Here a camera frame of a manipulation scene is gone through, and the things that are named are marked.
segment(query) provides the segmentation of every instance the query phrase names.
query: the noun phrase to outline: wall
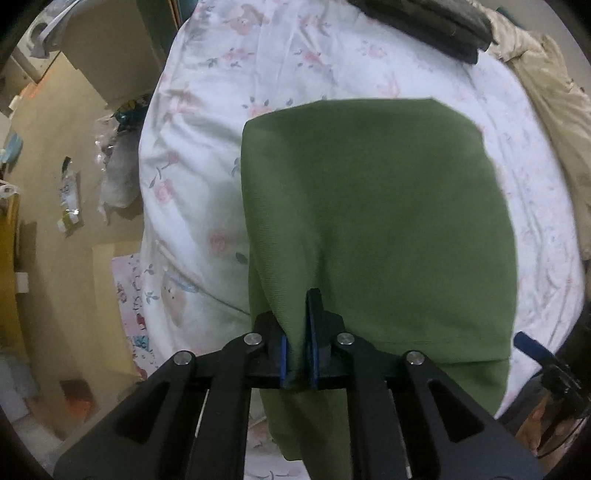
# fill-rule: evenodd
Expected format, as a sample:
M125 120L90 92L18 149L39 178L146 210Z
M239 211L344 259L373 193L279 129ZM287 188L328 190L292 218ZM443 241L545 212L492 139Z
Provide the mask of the wall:
M505 7L527 30L550 35L560 46L569 74L591 93L591 64L569 29L544 0L479 0L488 8Z
M73 17L61 51L112 108L153 90L164 67L134 0L107 0Z
M146 30L152 38L154 50L162 63L165 63L177 35L177 26L170 5L167 0L136 0L136 3Z
M0 91L8 101L21 93L23 88L33 81L12 56L6 61L0 77L4 78Z
M0 148L6 145L8 134L11 132L12 122L0 112Z
M12 58L27 72L27 75L32 78L33 82L39 83L58 54L58 51L52 51L48 59L32 57L27 47L27 38L23 37L12 52Z

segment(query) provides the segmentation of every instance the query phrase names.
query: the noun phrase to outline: cable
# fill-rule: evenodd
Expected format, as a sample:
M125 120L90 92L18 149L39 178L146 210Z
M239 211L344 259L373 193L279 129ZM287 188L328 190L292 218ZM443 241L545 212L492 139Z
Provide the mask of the cable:
M548 455L551 455L556 450L558 450L559 448L561 448L568 441L568 439L571 438L576 433L576 431L579 429L579 427L583 424L583 422L585 420L587 420L587 419L581 419L579 421L579 423L577 423L577 426L575 428L573 428L573 430L566 436L566 438L562 442L560 442L560 444L558 446L554 447L552 450L550 450L549 452L546 452L543 455L537 456L536 458L538 460L542 460L542 458L546 458Z

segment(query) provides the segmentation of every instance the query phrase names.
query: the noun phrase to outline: beige blanket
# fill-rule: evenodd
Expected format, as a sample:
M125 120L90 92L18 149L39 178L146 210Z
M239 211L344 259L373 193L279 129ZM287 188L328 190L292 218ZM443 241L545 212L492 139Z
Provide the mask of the beige blanket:
M569 76L551 37L522 30L500 13L468 1L491 21L498 44L487 53L517 74L546 127L570 188L581 257L591 260L591 99ZM587 295L591 297L591 270Z

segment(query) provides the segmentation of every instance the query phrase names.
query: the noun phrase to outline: trash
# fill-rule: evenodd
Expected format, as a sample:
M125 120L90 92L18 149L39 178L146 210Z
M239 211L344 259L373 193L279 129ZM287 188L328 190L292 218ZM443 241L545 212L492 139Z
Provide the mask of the trash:
M0 180L0 199L7 199L16 193L19 193L19 188L16 185Z
M0 150L0 163L9 164L16 162L22 150L22 138L13 133L8 140L6 147Z
M98 405L86 380L75 378L60 381L60 385L66 396L66 408L74 420L86 422L97 412Z
M9 198L17 193L20 193L20 190L16 185L0 180L0 215L6 215L8 212Z
M109 208L127 208L139 195L139 138L151 95L131 100L96 122L95 161L104 176L98 211L109 223Z
M60 206L61 218L57 221L57 228L61 233L69 233L80 221L76 172L72 169L70 157L66 157L61 164Z
M139 130L118 135L100 185L98 210L108 222L108 207L127 208L139 195Z

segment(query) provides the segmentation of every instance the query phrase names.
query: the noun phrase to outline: plastic bag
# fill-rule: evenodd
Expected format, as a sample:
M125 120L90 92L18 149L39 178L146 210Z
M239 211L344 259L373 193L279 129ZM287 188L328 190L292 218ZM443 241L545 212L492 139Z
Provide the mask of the plastic bag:
M76 176L76 172L72 169L72 159L66 157L61 165L61 218L57 221L57 229L61 233L70 233L80 221L80 201Z
M119 134L100 185L99 212L108 223L109 207L127 208L139 195L139 130Z
M109 222L110 207L127 208L139 195L139 137L151 95L121 105L95 125L95 161L104 176L98 211Z
M6 183L5 181L0 180L0 199L10 198L12 195L17 193L20 192L16 185L12 185L11 183Z
M105 171L115 148L119 122L112 115L99 118L95 123L95 162Z

